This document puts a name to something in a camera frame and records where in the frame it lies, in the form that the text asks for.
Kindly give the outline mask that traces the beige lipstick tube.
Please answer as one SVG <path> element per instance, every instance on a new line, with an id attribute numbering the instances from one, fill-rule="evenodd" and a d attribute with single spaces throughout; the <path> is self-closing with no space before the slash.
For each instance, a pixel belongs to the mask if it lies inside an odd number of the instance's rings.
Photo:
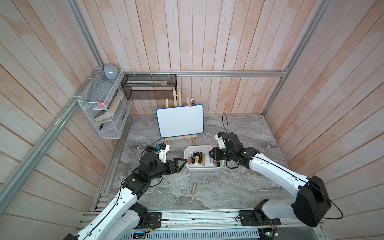
<path id="1" fill-rule="evenodd" d="M 202 154 L 202 166 L 205 166 L 206 165 L 206 154 L 203 153 Z"/>

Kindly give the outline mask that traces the black lipstick gold band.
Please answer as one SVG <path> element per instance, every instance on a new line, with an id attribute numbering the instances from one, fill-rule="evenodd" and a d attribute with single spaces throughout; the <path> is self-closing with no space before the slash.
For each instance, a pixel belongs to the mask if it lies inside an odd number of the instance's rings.
<path id="1" fill-rule="evenodd" d="M 199 152 L 199 164 L 202 164 L 203 161 L 203 152 Z"/>

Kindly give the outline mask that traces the white storage box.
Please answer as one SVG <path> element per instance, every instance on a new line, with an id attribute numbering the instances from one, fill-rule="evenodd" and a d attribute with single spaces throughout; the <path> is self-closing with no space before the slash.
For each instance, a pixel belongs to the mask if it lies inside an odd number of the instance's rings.
<path id="1" fill-rule="evenodd" d="M 184 150 L 184 158 L 188 160 L 189 158 L 189 153 L 194 153 L 194 152 L 203 152 L 206 154 L 206 165 L 202 166 L 202 164 L 191 164 L 189 165 L 188 163 L 186 164 L 186 167 L 189 171 L 191 172 L 206 172 L 206 171 L 218 171 L 220 168 L 222 168 L 225 165 L 224 160 L 220 160 L 220 167 L 217 168 L 217 166 L 214 166 L 213 160 L 210 159 L 209 156 L 209 151 L 210 151 L 210 146 L 211 145 L 201 145 L 201 146 L 189 146 L 185 148 Z"/>

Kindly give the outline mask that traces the gold black square lipstick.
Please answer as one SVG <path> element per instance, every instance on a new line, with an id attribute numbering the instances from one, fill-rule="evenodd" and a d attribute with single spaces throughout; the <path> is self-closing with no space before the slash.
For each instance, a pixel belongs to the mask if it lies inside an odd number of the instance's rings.
<path id="1" fill-rule="evenodd" d="M 200 157 L 200 152 L 196 152 L 196 156 L 195 156 L 195 164 L 198 164 L 198 163 L 199 163 L 199 157 Z"/>

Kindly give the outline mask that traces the black lipstick tube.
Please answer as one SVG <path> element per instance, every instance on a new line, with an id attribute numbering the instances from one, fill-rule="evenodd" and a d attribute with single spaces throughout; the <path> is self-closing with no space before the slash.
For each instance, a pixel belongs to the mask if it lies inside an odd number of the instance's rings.
<path id="1" fill-rule="evenodd" d="M 192 154 L 192 164 L 195 164 L 196 161 L 196 152 Z"/>

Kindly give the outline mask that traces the gold lipstick tube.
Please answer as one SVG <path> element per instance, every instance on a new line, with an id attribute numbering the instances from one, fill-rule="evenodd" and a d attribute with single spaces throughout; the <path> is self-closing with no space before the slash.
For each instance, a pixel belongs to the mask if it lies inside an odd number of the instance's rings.
<path id="1" fill-rule="evenodd" d="M 191 190 L 191 193 L 192 193 L 193 195 L 196 193 L 196 189 L 197 189 L 197 182 L 194 182 L 194 183 L 193 183 L 192 190 Z"/>

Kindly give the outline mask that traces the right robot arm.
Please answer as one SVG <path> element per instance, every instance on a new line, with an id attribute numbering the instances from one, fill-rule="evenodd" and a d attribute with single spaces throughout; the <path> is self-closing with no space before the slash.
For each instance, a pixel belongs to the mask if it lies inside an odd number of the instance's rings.
<path id="1" fill-rule="evenodd" d="M 253 216 L 243 217 L 243 220 L 264 225 L 280 218 L 289 218 L 297 219 L 309 227 L 317 227 L 325 219 L 334 203 L 321 178 L 298 174 L 252 147 L 245 148 L 234 133 L 219 132 L 215 138 L 219 145 L 209 152 L 213 159 L 233 161 L 258 172 L 295 197 L 294 201 L 262 200 L 255 207 Z"/>

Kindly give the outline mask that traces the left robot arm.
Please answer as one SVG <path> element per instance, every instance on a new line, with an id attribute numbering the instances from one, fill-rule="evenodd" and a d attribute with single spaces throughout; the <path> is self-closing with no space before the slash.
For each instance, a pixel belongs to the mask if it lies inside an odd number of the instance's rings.
<path id="1" fill-rule="evenodd" d="M 148 209 L 138 200 L 151 187 L 152 180 L 179 173 L 187 163 L 187 159 L 180 158 L 162 162 L 159 154 L 146 152 L 107 207 L 78 234 L 68 234 L 64 239 L 119 240 L 137 226 L 148 227 Z"/>

